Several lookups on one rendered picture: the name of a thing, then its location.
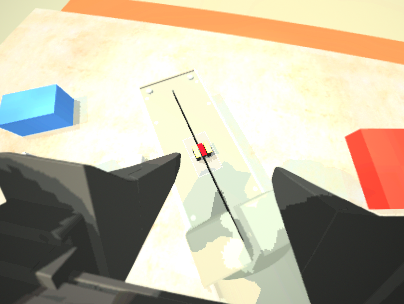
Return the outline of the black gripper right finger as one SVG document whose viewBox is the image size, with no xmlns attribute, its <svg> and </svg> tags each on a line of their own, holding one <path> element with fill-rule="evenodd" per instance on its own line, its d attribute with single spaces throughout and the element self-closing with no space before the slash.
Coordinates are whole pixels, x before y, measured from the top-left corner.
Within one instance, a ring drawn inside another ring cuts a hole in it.
<svg viewBox="0 0 404 304">
<path fill-rule="evenodd" d="M 404 281 L 404 216 L 379 216 L 282 167 L 272 185 L 311 304 L 380 304 Z"/>
</svg>

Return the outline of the small white cube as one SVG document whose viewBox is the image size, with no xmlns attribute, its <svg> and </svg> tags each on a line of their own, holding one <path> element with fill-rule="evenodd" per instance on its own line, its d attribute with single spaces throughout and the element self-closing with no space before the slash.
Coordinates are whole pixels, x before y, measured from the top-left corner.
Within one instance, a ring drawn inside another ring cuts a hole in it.
<svg viewBox="0 0 404 304">
<path fill-rule="evenodd" d="M 145 161 L 145 157 L 142 155 L 126 155 L 124 168 L 135 165 L 135 164 L 142 163 L 144 161 Z"/>
</svg>

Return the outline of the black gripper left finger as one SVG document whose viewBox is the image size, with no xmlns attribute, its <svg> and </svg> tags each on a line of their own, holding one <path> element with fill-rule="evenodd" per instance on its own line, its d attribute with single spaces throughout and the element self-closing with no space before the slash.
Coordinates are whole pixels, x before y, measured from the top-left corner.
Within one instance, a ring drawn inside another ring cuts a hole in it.
<svg viewBox="0 0 404 304">
<path fill-rule="evenodd" d="M 0 152 L 0 190 L 11 198 L 80 212 L 100 276 L 126 281 L 177 177 L 181 153 L 114 171 Z"/>
</svg>

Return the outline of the blue rectangular block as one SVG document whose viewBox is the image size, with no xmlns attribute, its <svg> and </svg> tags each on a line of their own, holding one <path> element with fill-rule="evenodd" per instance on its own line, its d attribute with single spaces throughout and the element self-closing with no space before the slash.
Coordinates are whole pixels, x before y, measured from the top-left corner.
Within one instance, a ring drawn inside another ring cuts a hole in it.
<svg viewBox="0 0 404 304">
<path fill-rule="evenodd" d="M 59 85 L 3 95 L 0 128 L 20 136 L 73 125 L 74 99 Z"/>
</svg>

